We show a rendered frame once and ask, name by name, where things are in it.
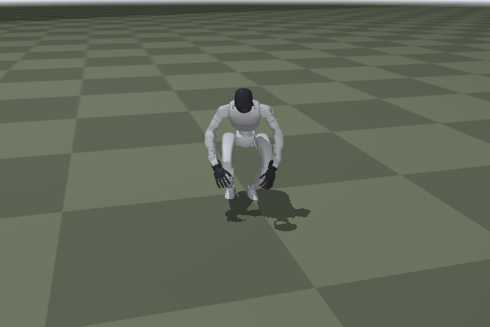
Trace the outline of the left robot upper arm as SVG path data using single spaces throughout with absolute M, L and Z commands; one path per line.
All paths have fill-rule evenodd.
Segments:
M 269 126 L 269 128 L 271 128 L 273 130 L 273 133 L 271 135 L 271 139 L 275 142 L 275 134 L 280 132 L 283 134 L 280 126 L 279 126 L 279 123 L 273 113 L 273 109 L 271 106 L 268 106 L 268 105 L 265 105 L 265 104 L 260 104 L 259 105 L 259 111 L 260 111 L 260 115 L 263 117 L 263 118 L 266 118 L 266 122 Z

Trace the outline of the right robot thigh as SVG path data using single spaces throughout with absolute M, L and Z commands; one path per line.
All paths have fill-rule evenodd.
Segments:
M 236 141 L 236 135 L 234 135 L 233 133 L 226 132 L 223 134 L 221 142 L 222 168 L 224 168 L 224 170 L 228 171 L 232 175 L 230 177 L 227 173 L 225 173 L 228 180 L 231 180 L 234 177 L 233 157 Z

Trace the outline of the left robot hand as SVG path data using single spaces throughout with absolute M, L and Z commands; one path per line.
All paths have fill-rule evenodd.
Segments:
M 277 170 L 277 168 L 273 166 L 273 160 L 271 160 L 269 162 L 268 170 L 266 171 L 266 173 L 264 173 L 263 175 L 260 176 L 260 179 L 263 176 L 266 176 L 264 181 L 262 182 L 262 184 L 259 185 L 259 186 L 264 185 L 261 188 L 264 188 L 264 189 L 271 189 L 272 188 L 275 177 L 276 177 L 275 171 Z M 265 182 L 266 182 L 266 184 L 265 184 Z

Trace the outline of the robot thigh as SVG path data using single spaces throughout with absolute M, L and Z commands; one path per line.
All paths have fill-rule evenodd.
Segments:
M 260 177 L 268 170 L 269 162 L 273 155 L 272 145 L 270 144 L 270 139 L 267 134 L 259 133 L 255 136 L 254 145 L 258 151 L 261 165 L 258 176 Z M 262 180 L 265 179 L 266 176 L 262 177 Z
M 234 135 L 233 133 L 226 132 L 223 134 L 221 142 L 222 168 L 224 168 L 224 170 L 228 171 L 232 175 L 230 177 L 227 173 L 225 173 L 228 180 L 231 180 L 234 177 L 233 157 L 236 141 L 236 135 Z

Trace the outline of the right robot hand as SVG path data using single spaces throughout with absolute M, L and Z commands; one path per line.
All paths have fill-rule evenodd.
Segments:
M 230 177 L 232 176 L 228 171 L 224 170 L 224 168 L 222 168 L 221 166 L 221 162 L 219 160 L 218 161 L 218 164 L 216 164 L 214 167 L 212 166 L 213 170 L 214 170 L 214 177 L 215 177 L 215 180 L 216 180 L 216 183 L 217 183 L 217 186 L 218 188 L 221 188 L 219 186 L 219 183 L 218 183 L 218 180 L 220 182 L 220 185 L 224 188 L 222 182 L 221 182 L 221 179 L 223 181 L 223 183 L 225 184 L 225 186 L 227 187 L 227 184 L 224 180 L 224 178 L 226 179 L 226 181 L 230 184 L 229 180 L 227 179 L 225 173 L 227 173 Z M 224 177 L 224 178 L 223 178 Z M 217 180 L 218 179 L 218 180 Z

